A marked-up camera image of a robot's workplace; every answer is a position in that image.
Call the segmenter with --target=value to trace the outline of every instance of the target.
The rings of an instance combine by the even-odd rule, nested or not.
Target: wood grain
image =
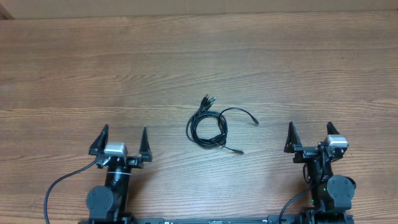
[[[0,30],[0,223],[43,223],[47,188],[93,159],[105,123],[131,154],[148,127],[154,161],[131,182],[137,217],[279,213],[306,187],[283,153],[291,120],[308,146],[328,121],[349,139],[333,171],[358,183],[356,223],[398,218],[396,11],[1,21]],[[259,120],[227,114],[227,145],[245,155],[186,139],[207,93],[214,110],[239,106]],[[200,134],[214,133],[205,120]],[[104,177],[92,168],[57,185],[51,223],[87,218],[86,193]]]

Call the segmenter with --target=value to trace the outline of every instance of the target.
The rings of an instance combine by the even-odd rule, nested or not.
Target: beige wall
[[[398,0],[0,0],[0,4],[15,19],[398,8]]]

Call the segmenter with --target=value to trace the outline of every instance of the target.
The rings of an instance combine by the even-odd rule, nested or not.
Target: wooden surface
[[[245,155],[185,137],[207,93],[213,110],[259,120],[226,114],[227,146]],[[348,138],[333,171],[358,184],[356,223],[395,223],[397,118],[397,11],[0,21],[0,222],[43,223],[47,188],[93,159],[105,123],[131,154],[148,127],[154,160],[134,170],[129,196],[137,217],[279,213],[307,187],[283,153],[294,120],[307,146],[328,121]],[[91,168],[57,185],[51,223],[88,218],[86,194],[104,178]]]

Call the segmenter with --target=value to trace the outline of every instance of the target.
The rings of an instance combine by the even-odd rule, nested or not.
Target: wooden table
[[[202,149],[185,125],[205,94],[226,114],[227,146]],[[105,123],[137,154],[147,126],[154,160],[134,170],[139,218],[263,217],[307,188],[283,153],[289,121],[306,146],[333,121],[350,143],[335,174],[357,183],[356,223],[398,218],[398,12],[241,14],[0,21],[0,222],[43,223],[61,175],[90,161]],[[211,137],[216,121],[199,134]],[[91,168],[58,184],[51,223],[88,218]],[[287,213],[309,205],[305,197]]]

